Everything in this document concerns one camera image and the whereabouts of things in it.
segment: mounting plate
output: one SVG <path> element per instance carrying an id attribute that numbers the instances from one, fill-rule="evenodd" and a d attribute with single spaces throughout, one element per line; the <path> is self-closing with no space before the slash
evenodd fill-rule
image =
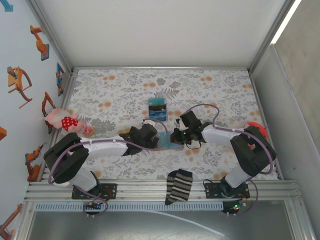
<path id="1" fill-rule="evenodd" d="M 222 195 L 220 189 L 220 183 L 205 183 L 205 196 L 207 199 L 242 199 L 245 197 L 246 199 L 250 198 L 248 184 L 241 184 L 238 187 L 238 192 L 233 197 L 225 197 Z"/>
<path id="2" fill-rule="evenodd" d="M 115 183 L 102 183 L 101 184 L 103 187 L 102 194 L 99 196 L 100 198 L 104 200 L 110 200 L 110 199 L 116 199 L 117 196 L 117 184 Z M 72 199 L 74 200 L 93 200 L 93 197 L 90 197 L 86 194 L 84 194 L 82 191 L 80 191 L 78 188 L 75 186 L 73 187 L 72 190 Z"/>

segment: black and white striped sock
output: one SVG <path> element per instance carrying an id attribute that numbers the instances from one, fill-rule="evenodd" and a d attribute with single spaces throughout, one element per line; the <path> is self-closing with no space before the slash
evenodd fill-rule
<path id="1" fill-rule="evenodd" d="M 168 178 L 172 179 L 173 171 L 169 173 Z M 190 171 L 186 171 L 183 169 L 179 169 L 174 177 L 173 184 L 168 181 L 167 178 L 167 197 L 165 198 L 165 205 L 170 205 L 175 201 L 183 201 L 186 202 L 189 199 L 189 194 L 193 182 L 193 174 Z"/>

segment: table surface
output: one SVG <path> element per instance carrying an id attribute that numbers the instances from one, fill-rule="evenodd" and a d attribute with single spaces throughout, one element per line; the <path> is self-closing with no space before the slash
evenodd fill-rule
<path id="1" fill-rule="evenodd" d="M 94 127 L 92 138 L 107 138 L 139 128 L 148 117 L 148 99 L 165 98 L 169 130 L 175 119 L 190 107 L 208 103 L 220 108 L 218 126 L 242 128 L 247 122 L 262 123 L 255 93 L 247 71 L 105 69 L 79 70 L 71 90 L 68 109 Z M 212 107 L 194 109 L 202 122 L 211 122 Z M 158 131 L 163 131 L 160 124 Z M 219 180 L 238 164 L 232 148 L 212 143 L 200 149 L 186 147 L 156 152 L 143 150 L 133 156 L 108 156 L 88 160 L 83 168 L 100 179 L 166 179 L 179 168 L 193 172 L 194 179 Z M 259 180 L 276 180 L 274 171 L 259 174 Z"/>

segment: striped sock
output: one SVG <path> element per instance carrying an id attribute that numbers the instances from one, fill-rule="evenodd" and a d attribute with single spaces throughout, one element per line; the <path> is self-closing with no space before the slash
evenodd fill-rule
<path id="1" fill-rule="evenodd" d="M 170 205 L 171 203 L 169 202 L 168 198 L 171 194 L 172 187 L 174 186 L 174 180 L 177 174 L 176 171 L 172 171 L 168 174 L 168 177 L 166 178 L 166 197 L 165 197 L 165 205 Z"/>
<path id="2" fill-rule="evenodd" d="M 175 201 L 183 201 L 183 202 L 188 201 L 192 182 L 193 182 L 192 172 L 179 169 L 175 174 L 173 185 L 170 183 L 172 186 L 171 193 L 169 196 L 167 193 L 167 197 L 165 199 L 165 205 L 170 205 Z"/>

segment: stuffed pig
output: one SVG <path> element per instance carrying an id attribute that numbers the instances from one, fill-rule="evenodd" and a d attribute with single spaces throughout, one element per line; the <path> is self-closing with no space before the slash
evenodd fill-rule
<path id="1" fill-rule="evenodd" d="M 78 114 L 71 114 L 67 110 L 54 108 L 44 120 L 56 129 L 64 128 L 68 133 L 81 133 L 84 137 L 91 137 L 94 133 L 92 126 L 85 126 L 84 120 L 77 120 Z"/>

